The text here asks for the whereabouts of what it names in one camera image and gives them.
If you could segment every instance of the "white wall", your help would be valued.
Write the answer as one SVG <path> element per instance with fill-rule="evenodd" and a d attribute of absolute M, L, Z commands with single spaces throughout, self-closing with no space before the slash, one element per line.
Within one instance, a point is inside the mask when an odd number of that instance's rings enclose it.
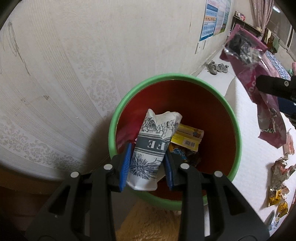
<path fill-rule="evenodd" d="M 236 10 L 246 16 L 245 21 L 248 24 L 257 27 L 252 0 L 236 0 L 235 11 Z"/>
<path fill-rule="evenodd" d="M 195 54 L 205 4 L 21 1 L 0 31 L 0 163 L 47 179 L 97 166 L 131 88 L 156 74 L 192 74 L 226 40 L 234 0 L 226 31 Z"/>
<path fill-rule="evenodd" d="M 294 62 L 294 60 L 287 53 L 287 50 L 285 50 L 282 46 L 279 47 L 279 51 L 274 56 L 278 61 L 281 62 L 285 69 L 292 68 L 292 63 Z"/>

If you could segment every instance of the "trash can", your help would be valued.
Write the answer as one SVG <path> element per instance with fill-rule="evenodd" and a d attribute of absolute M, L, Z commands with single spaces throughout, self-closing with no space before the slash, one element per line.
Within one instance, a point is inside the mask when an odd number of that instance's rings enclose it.
<path fill-rule="evenodd" d="M 233 180 L 240 162 L 242 140 L 234 112 L 211 85 L 189 75 L 163 74 L 135 86 L 119 103 L 109 128 L 109 153 L 121 153 L 125 143 L 134 141 L 148 109 L 155 114 L 177 111 L 181 123 L 204 130 L 199 145 L 201 162 L 197 169 L 206 173 L 222 171 Z M 134 191 L 151 205 L 181 210 L 182 193 L 170 192 L 166 180 L 153 192 Z"/>

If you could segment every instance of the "yellow wrapper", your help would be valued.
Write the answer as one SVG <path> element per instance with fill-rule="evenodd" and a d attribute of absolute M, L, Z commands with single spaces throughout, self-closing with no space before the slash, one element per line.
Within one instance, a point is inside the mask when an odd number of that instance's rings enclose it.
<path fill-rule="evenodd" d="M 170 152 L 173 152 L 173 151 L 174 151 L 174 147 L 173 147 L 172 143 L 170 143 L 170 144 L 168 145 L 168 150 L 169 150 Z"/>
<path fill-rule="evenodd" d="M 203 130 L 179 124 L 178 129 L 173 135 L 171 142 L 197 152 L 198 145 L 200 144 L 203 135 Z"/>
<path fill-rule="evenodd" d="M 281 190 L 269 191 L 269 206 L 276 205 L 281 200 Z"/>
<path fill-rule="evenodd" d="M 285 216 L 288 213 L 288 203 L 286 201 L 280 203 L 280 205 L 278 206 L 277 212 L 279 213 L 278 215 L 279 218 Z"/>

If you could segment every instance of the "window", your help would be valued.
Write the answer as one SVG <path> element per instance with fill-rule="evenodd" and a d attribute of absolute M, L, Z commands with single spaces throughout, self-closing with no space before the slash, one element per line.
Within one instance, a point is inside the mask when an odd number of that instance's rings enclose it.
<path fill-rule="evenodd" d="M 296 62 L 296 32 L 276 3 L 274 3 L 273 11 L 266 27 L 280 39 L 280 45 L 287 50 L 287 53 Z"/>
<path fill-rule="evenodd" d="M 286 48 L 290 38 L 292 26 L 283 11 L 276 3 L 274 3 L 274 8 L 266 27 L 280 39 L 280 44 L 282 47 Z"/>
<path fill-rule="evenodd" d="M 296 32 L 293 30 L 292 40 L 288 48 L 288 53 L 294 61 L 296 61 Z"/>

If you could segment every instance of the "pink snack bag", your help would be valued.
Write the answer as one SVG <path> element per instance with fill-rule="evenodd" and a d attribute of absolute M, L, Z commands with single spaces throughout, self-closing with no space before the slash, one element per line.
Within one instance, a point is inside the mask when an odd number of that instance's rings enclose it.
<path fill-rule="evenodd" d="M 222 60 L 231 63 L 251 101 L 257 104 L 259 138 L 276 148 L 286 144 L 286 127 L 279 111 L 277 97 L 263 93 L 256 87 L 256 78 L 270 75 L 262 56 L 267 47 L 247 30 L 236 25 L 221 53 Z"/>

